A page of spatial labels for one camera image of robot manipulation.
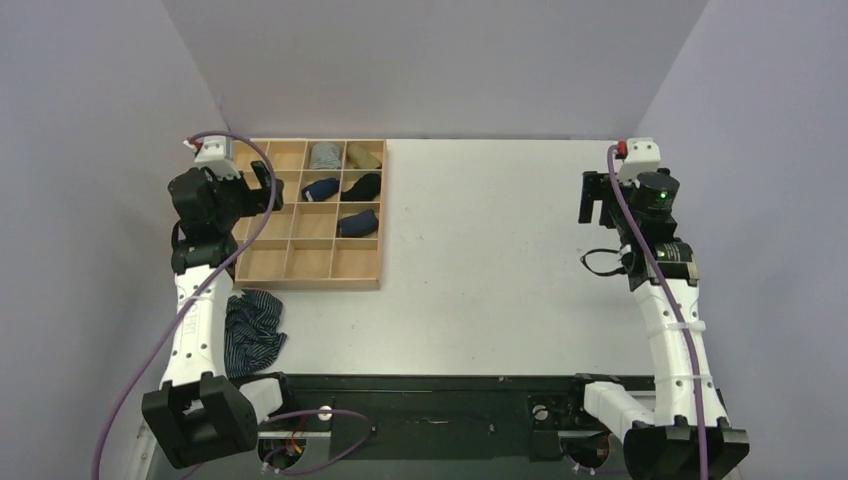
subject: folded clothing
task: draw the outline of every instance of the folded clothing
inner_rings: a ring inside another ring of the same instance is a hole
[[[355,143],[349,143],[347,145],[347,159],[353,168],[361,168],[363,170],[377,170],[383,166],[377,160],[377,157],[371,155],[368,153],[368,150]]]
[[[283,302],[263,290],[245,290],[227,300],[224,330],[224,366],[227,378],[238,378],[268,368],[286,340],[278,333]]]
[[[342,168],[342,149],[332,142],[318,142],[312,146],[309,168],[313,170],[338,170]]]
[[[339,220],[339,236],[359,238],[377,231],[380,221],[374,210],[365,210]]]
[[[370,202],[380,194],[381,178],[379,174],[367,173],[350,187],[350,190],[342,192],[343,202]]]
[[[300,196],[307,202],[323,202],[339,193],[341,184],[338,178],[325,178],[303,187]]]

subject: wooden box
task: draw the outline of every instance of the wooden box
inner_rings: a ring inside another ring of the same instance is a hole
[[[254,139],[265,149],[277,178],[283,180],[283,203],[271,215],[265,229],[236,263],[236,288],[264,290],[362,290],[380,288],[382,270],[383,218],[386,191],[385,140],[292,140]],[[318,142],[333,142],[342,152],[340,170],[311,170],[310,154]],[[382,162],[380,170],[353,168],[347,146],[359,144]],[[259,183],[250,162],[259,155],[247,145],[235,142],[234,161],[251,188]],[[346,191],[367,173],[381,176],[381,194],[371,202],[341,202],[333,195],[323,202],[307,202],[301,190],[320,179],[337,178],[340,191]],[[378,230],[362,238],[338,238],[339,219],[373,210]],[[261,216],[242,219],[233,236],[239,244],[259,225]]]

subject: white wall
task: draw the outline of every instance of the white wall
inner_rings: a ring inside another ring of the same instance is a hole
[[[746,479],[846,478],[848,3],[712,0],[639,127],[682,181]]]
[[[706,0],[163,0],[253,135],[632,134]]]
[[[97,432],[174,314],[180,142],[221,126],[157,0],[0,7],[0,465],[3,478],[87,478]],[[140,393],[103,479],[124,478]]]

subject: rolled sock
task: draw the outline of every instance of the rolled sock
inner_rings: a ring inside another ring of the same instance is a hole
[[[350,187],[350,190],[342,192],[343,202],[370,202],[380,194],[380,175],[367,173]]]
[[[339,220],[339,236],[347,238],[364,237],[376,232],[379,224],[380,221],[377,220],[377,214],[374,213],[374,210],[365,210]]]
[[[340,186],[338,178],[325,178],[305,186],[300,196],[307,202],[323,202],[338,193]]]
[[[377,170],[383,166],[377,157],[368,153],[361,145],[350,143],[347,146],[347,158],[353,168],[362,170]]]
[[[318,142],[312,146],[309,168],[313,170],[338,170],[342,168],[342,151],[335,143]]]

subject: dark blue rolled cloth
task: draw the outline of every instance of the dark blue rolled cloth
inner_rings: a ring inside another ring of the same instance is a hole
[[[310,183],[300,191],[300,196],[307,202],[323,202],[339,193],[341,185],[338,178],[325,178]]]
[[[238,378],[268,368],[286,340],[278,333],[283,302],[263,290],[245,290],[227,300],[224,366],[227,378]]]
[[[358,238],[377,231],[380,221],[374,210],[365,210],[339,220],[339,236]]]

